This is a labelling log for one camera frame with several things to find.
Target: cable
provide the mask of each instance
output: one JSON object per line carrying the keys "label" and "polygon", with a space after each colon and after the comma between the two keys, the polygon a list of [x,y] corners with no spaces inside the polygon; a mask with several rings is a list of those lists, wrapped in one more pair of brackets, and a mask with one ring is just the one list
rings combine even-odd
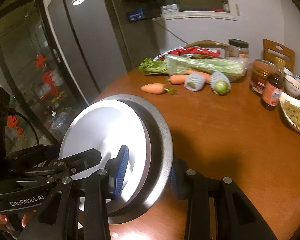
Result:
{"label": "cable", "polygon": [[170,31],[170,30],[168,30],[166,27],[164,27],[164,26],[162,26],[160,23],[158,23],[158,22],[156,22],[155,21],[155,23],[157,23],[159,26],[161,26],[161,28],[164,28],[167,32],[170,32],[173,36],[175,36],[177,39],[179,39],[180,41],[182,41],[182,42],[184,42],[185,44],[189,44],[189,43],[187,43],[187,42],[185,42],[183,39],[181,39],[181,38],[179,38],[177,35],[175,35],[172,31]]}
{"label": "cable", "polygon": [[31,122],[27,119],[27,117],[25,117],[23,114],[17,112],[15,109],[13,109],[13,108],[11,108],[11,107],[8,109],[8,114],[10,114],[10,115],[18,115],[18,116],[20,116],[23,120],[25,120],[26,123],[30,125],[30,127],[31,127],[31,129],[32,129],[32,131],[33,131],[33,133],[34,133],[34,135],[35,135],[35,137],[36,137],[37,145],[40,144],[39,139],[38,139],[38,135],[37,135],[37,133],[36,133],[36,131],[35,131],[35,128],[32,126]]}

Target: wooden table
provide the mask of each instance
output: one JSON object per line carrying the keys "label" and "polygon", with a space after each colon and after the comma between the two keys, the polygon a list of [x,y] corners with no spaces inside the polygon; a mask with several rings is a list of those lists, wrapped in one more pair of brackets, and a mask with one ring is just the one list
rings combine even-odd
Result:
{"label": "wooden table", "polygon": [[[233,83],[226,96],[209,85],[199,92],[174,86],[177,95],[152,95],[140,87],[165,83],[164,76],[143,76],[137,69],[112,83],[96,99],[133,94],[154,104],[166,119],[174,153],[204,176],[231,177],[255,205],[279,240],[300,225],[300,134],[267,111],[249,88],[249,78]],[[143,216],[111,225],[113,239],[181,240],[187,201],[177,201],[167,186]]]}

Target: hand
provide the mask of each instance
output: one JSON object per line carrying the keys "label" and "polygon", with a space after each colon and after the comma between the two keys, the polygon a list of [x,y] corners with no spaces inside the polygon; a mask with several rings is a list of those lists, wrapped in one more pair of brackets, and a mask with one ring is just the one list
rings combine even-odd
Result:
{"label": "hand", "polygon": [[[29,211],[23,215],[23,219],[21,221],[21,225],[23,227],[25,227],[28,224],[29,220],[31,219],[31,217],[33,216],[34,213],[35,213],[35,211]],[[0,230],[9,233],[6,225],[11,225],[9,223],[8,217],[6,215],[0,214]]]}

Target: window sill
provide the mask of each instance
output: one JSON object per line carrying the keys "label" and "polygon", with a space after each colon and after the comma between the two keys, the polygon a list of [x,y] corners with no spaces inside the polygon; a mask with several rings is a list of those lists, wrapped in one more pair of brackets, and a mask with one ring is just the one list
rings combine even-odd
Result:
{"label": "window sill", "polygon": [[183,18],[214,18],[237,21],[237,18],[232,13],[225,12],[211,12],[211,11],[187,11],[187,12],[173,12],[165,13],[160,17],[153,18],[153,21],[165,21],[172,19],[183,19]]}

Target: lime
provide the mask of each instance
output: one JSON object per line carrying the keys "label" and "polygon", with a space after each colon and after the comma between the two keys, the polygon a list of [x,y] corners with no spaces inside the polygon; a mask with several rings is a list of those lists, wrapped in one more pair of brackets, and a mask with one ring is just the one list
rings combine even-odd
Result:
{"label": "lime", "polygon": [[224,95],[226,92],[228,92],[228,83],[225,81],[218,81],[215,86],[214,90],[219,94],[219,95]]}

